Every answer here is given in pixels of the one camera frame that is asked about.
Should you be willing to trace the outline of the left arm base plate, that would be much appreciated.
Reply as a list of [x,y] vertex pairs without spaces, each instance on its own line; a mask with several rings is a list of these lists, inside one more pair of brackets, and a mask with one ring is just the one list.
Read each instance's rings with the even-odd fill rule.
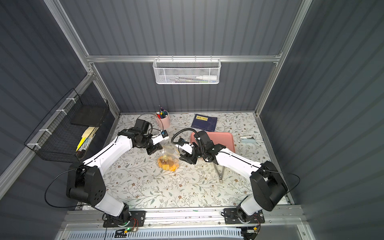
[[123,211],[118,217],[104,214],[102,220],[104,221],[104,228],[133,228],[143,227],[146,219],[146,211]]

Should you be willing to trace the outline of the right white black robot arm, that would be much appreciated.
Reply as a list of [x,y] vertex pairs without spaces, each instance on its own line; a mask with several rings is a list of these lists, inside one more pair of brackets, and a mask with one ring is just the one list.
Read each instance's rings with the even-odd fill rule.
[[242,223],[250,222],[261,210],[271,212],[289,192],[282,173],[272,162],[258,163],[242,157],[222,144],[215,144],[205,131],[183,129],[171,138],[171,143],[180,151],[180,160],[188,164],[195,165],[201,157],[207,163],[228,168],[249,180],[252,193],[236,208]]

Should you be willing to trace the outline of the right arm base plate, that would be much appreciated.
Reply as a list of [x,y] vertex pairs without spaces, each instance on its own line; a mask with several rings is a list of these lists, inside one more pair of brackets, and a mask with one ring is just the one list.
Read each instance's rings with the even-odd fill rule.
[[262,210],[256,211],[252,215],[246,214],[240,208],[224,208],[221,212],[222,217],[225,219],[227,225],[236,224],[263,224],[265,218]]

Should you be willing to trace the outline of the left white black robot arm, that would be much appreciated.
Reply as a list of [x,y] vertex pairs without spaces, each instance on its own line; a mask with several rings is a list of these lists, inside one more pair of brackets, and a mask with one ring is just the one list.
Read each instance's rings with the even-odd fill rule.
[[110,144],[94,156],[82,163],[72,164],[67,178],[67,197],[104,212],[105,219],[115,225],[127,225],[131,219],[129,206],[107,193],[103,175],[132,148],[145,149],[148,155],[162,150],[161,142],[167,140],[169,135],[164,129],[152,134],[151,128],[151,123],[137,119],[134,127],[120,131]]

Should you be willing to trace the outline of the clear resealable bag yellow print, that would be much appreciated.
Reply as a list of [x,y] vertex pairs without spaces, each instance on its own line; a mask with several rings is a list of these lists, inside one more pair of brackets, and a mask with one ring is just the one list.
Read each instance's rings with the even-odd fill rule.
[[164,171],[175,172],[180,166],[179,157],[180,153],[174,145],[165,145],[163,146],[161,155],[157,160],[158,166]]

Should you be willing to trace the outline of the metal tongs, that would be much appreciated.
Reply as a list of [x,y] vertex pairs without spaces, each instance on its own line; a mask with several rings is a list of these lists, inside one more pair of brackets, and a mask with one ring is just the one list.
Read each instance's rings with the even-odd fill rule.
[[219,182],[222,183],[226,167],[221,165],[216,165],[215,163],[213,163],[213,166],[216,171],[216,174],[218,175]]

